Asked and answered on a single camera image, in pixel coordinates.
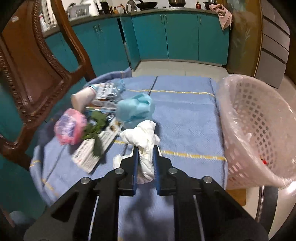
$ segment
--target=pink plastic wrapper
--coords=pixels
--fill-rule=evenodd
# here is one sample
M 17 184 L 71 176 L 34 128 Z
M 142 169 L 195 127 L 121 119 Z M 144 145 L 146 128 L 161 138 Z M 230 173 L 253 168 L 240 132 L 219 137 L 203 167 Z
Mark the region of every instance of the pink plastic wrapper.
M 86 125 L 85 115 L 77 110 L 67 109 L 54 125 L 54 132 L 61 145 L 74 145 L 81 141 L 80 138 Z

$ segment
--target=frying pan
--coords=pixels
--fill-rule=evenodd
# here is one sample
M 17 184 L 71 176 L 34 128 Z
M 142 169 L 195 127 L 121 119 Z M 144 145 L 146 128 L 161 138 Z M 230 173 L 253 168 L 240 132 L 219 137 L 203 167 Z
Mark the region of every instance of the frying pan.
M 155 8 L 157 5 L 157 2 L 143 2 L 142 0 L 139 0 L 141 3 L 138 3 L 136 6 L 142 11 L 145 9 L 152 9 Z

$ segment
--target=wooden chair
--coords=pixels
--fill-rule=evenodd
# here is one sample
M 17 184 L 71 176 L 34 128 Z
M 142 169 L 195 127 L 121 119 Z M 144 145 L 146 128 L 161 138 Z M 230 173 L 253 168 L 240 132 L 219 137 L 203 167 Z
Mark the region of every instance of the wooden chair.
M 19 137 L 10 142 L 0 135 L 0 153 L 29 169 L 25 154 L 37 128 L 72 85 L 95 78 L 90 59 L 71 28 L 61 0 L 51 0 L 61 32 L 79 67 L 68 72 L 52 55 L 40 27 L 40 0 L 25 0 L 0 36 L 0 70 L 23 122 Z

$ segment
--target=tile floor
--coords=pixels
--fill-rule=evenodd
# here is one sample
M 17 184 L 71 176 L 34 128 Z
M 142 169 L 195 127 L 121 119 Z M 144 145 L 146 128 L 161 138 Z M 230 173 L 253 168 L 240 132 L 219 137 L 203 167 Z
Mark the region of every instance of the tile floor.
M 225 68 L 205 64 L 176 61 L 147 61 L 141 62 L 136 71 L 133 72 L 133 77 L 140 75 L 202 76 L 210 77 L 219 82 L 219 80 L 228 75 L 228 72 Z M 291 108 L 296 111 L 296 86 L 287 76 L 284 76 L 277 91 Z M 258 198 L 258 187 L 249 188 L 247 190 L 246 205 L 244 208 L 253 218 L 256 216 Z M 296 182 L 292 183 L 289 187 L 279 190 L 276 213 L 269 232 L 269 238 L 271 238 L 284 223 L 295 203 Z

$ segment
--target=pink laundry basket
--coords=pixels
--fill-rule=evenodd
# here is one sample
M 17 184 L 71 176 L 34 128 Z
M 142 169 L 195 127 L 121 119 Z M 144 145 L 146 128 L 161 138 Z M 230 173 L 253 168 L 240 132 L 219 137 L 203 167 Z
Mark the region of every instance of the pink laundry basket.
M 216 97 L 227 188 L 285 187 L 295 181 L 296 114 L 278 92 L 255 78 L 230 74 L 219 83 Z

